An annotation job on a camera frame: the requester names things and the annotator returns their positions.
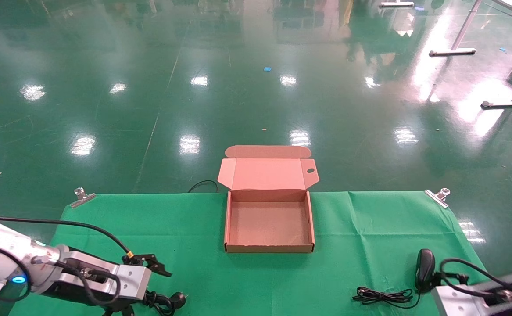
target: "blue light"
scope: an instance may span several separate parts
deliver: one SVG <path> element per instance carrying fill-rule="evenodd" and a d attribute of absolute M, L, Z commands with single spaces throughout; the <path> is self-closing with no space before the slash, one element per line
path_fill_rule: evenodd
<path fill-rule="evenodd" d="M 15 276 L 11 281 L 18 284 L 25 283 L 25 276 Z"/>

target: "green fabric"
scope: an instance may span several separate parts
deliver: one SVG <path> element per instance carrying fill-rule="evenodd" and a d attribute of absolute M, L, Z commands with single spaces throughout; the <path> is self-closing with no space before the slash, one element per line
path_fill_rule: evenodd
<path fill-rule="evenodd" d="M 312 193 L 312 254 L 226 254 L 225 194 L 98 195 L 64 220 L 96 224 L 135 254 L 154 253 L 174 275 L 153 275 L 149 290 L 188 294 L 177 316 L 436 315 L 430 294 L 412 310 L 353 302 L 356 287 L 414 288 L 416 258 L 431 249 L 438 262 L 458 257 L 482 266 L 450 210 L 424 192 Z M 122 251 L 93 230 L 59 226 L 51 244 L 68 244 L 119 262 Z M 451 266 L 454 272 L 470 270 Z M 11 315 L 101 315 L 88 307 L 32 294 Z M 137 316 L 154 310 L 136 304 Z"/>

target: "black cable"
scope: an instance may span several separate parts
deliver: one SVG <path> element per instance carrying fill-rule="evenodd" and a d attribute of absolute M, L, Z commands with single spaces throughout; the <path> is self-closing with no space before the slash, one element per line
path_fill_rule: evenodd
<path fill-rule="evenodd" d="M 85 224 L 80 222 L 71 222 L 69 220 L 53 220 L 53 219 L 33 219 L 33 218 L 16 218 L 16 217 L 6 217 L 6 216 L 0 216 L 0 220 L 3 220 L 5 222 L 22 222 L 22 223 L 39 223 L 39 224 L 58 224 L 58 225 L 68 225 L 68 226 L 79 226 L 79 227 L 85 227 L 89 228 L 90 230 L 95 230 L 97 232 L 100 232 L 102 234 L 105 234 L 111 240 L 115 241 L 116 244 L 118 244 L 127 254 L 129 258 L 133 257 L 133 252 L 121 240 L 119 240 L 116 236 L 114 236 L 112 233 L 108 232 L 107 230 L 104 230 L 103 228 L 99 228 L 98 226 L 94 226 L 91 224 Z"/>
<path fill-rule="evenodd" d="M 0 296 L 0 301 L 18 302 L 18 301 L 23 300 L 24 298 L 27 298 L 28 295 L 32 292 L 32 284 L 33 284 L 32 283 L 32 276 L 29 274 L 28 268 L 26 268 L 24 266 L 24 264 L 20 260 L 17 260 L 17 258 L 15 256 L 12 256 L 11 254 L 6 252 L 5 250 L 2 250 L 1 248 L 0 248 L 0 254 L 2 254 L 3 256 L 8 257 L 10 260 L 15 262 L 15 264 L 20 268 L 20 270 L 25 274 L 25 280 L 26 280 L 26 286 L 27 286 L 26 290 L 25 290 L 25 292 L 24 292 L 24 294 L 22 296 L 19 296 L 18 298 L 2 298 Z"/>
<path fill-rule="evenodd" d="M 94 293 L 90 289 L 90 286 L 89 286 L 88 282 L 86 281 L 86 278 L 84 278 L 84 276 L 81 274 L 81 272 L 79 270 L 77 270 L 76 268 L 73 268 L 72 266 L 68 266 L 64 262 L 56 262 L 55 266 L 59 266 L 65 270 L 68 270 L 73 275 L 75 275 L 77 278 L 79 278 L 79 280 L 82 282 L 82 286 L 84 287 L 86 296 L 89 298 L 90 302 L 92 302 L 94 305 L 103 306 L 103 305 L 113 304 L 119 298 L 119 294 L 121 292 L 121 280 L 115 274 L 111 274 L 111 273 L 103 271 L 103 270 L 89 270 L 89 272 L 88 272 L 89 274 L 97 274 L 98 276 L 104 276 L 106 278 L 115 280 L 115 284 L 116 284 L 115 295 L 109 301 L 101 301 L 94 296 Z"/>
<path fill-rule="evenodd" d="M 156 294 L 155 291 L 146 291 L 143 305 L 154 308 L 160 316 L 172 316 L 176 312 L 172 302 L 166 296 Z M 166 306 L 168 309 L 161 308 L 159 305 Z"/>
<path fill-rule="evenodd" d="M 449 263 L 449 262 L 458 262 L 458 263 L 464 264 L 465 266 L 469 266 L 470 268 L 473 268 L 474 270 L 478 271 L 480 274 L 483 274 L 483 276 L 485 276 L 486 278 L 489 278 L 490 280 L 492 280 L 492 281 L 496 282 L 497 284 L 503 286 L 503 288 L 505 288 L 506 290 L 512 291 L 512 285 L 511 284 L 503 282 L 502 280 L 496 278 L 492 274 L 489 274 L 488 272 L 482 270 L 478 266 L 476 266 L 476 265 L 474 265 L 474 264 L 472 264 L 472 263 L 470 263 L 470 262 L 468 262 L 466 260 L 459 259 L 459 258 L 448 258 L 448 259 L 445 259 L 445 260 L 441 261 L 441 263 L 439 265 L 439 271 L 441 273 L 441 280 L 444 280 L 445 283 L 448 286 L 450 286 L 453 290 L 455 290 L 457 292 L 461 292 L 461 293 L 464 293 L 464 294 L 469 294 L 469 295 L 472 295 L 472 296 L 478 296 L 479 298 L 495 298 L 496 296 L 499 296 L 496 293 L 483 292 L 483 291 L 471 291 L 471 290 L 466 290 L 465 288 L 462 288 L 462 287 L 458 287 L 458 286 L 456 286 L 454 284 L 451 284 L 451 282 L 447 278 L 447 275 L 445 274 L 445 271 L 443 270 L 443 267 L 447 263 Z"/>
<path fill-rule="evenodd" d="M 412 301 L 414 296 L 414 292 L 411 288 L 407 288 L 406 290 L 396 292 L 396 293 L 383 293 L 377 292 L 375 290 L 371 290 L 368 287 L 360 286 L 357 289 L 358 294 L 353 297 L 354 301 L 361 302 L 362 305 L 370 305 L 378 302 L 385 302 L 397 308 L 402 309 L 410 309 L 414 308 L 420 302 L 420 294 L 418 294 L 418 300 L 415 304 L 411 306 L 401 306 L 399 304 L 404 304 Z"/>
<path fill-rule="evenodd" d="M 187 192 L 191 193 L 194 188 L 197 188 L 197 186 L 199 186 L 200 184 L 204 184 L 204 183 L 207 183 L 207 182 L 210 182 L 210 183 L 214 184 L 215 185 L 215 193 L 219 193 L 219 186 L 218 186 L 217 182 L 215 182 L 213 180 L 203 180 L 203 181 L 197 182 Z"/>

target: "cardboard box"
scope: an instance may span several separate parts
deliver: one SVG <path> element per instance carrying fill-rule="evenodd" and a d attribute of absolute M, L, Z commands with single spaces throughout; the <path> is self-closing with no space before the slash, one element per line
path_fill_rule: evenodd
<path fill-rule="evenodd" d="M 310 150 L 301 146 L 232 146 L 219 182 L 226 201 L 226 252 L 312 252 L 310 193 L 319 181 Z"/>

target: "computer mouse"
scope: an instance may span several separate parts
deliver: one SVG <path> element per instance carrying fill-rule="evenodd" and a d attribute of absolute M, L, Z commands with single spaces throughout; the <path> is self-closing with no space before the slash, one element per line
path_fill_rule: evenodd
<path fill-rule="evenodd" d="M 419 293 L 430 292 L 434 271 L 435 256 L 433 252 L 426 248 L 420 250 L 416 264 L 416 288 Z"/>

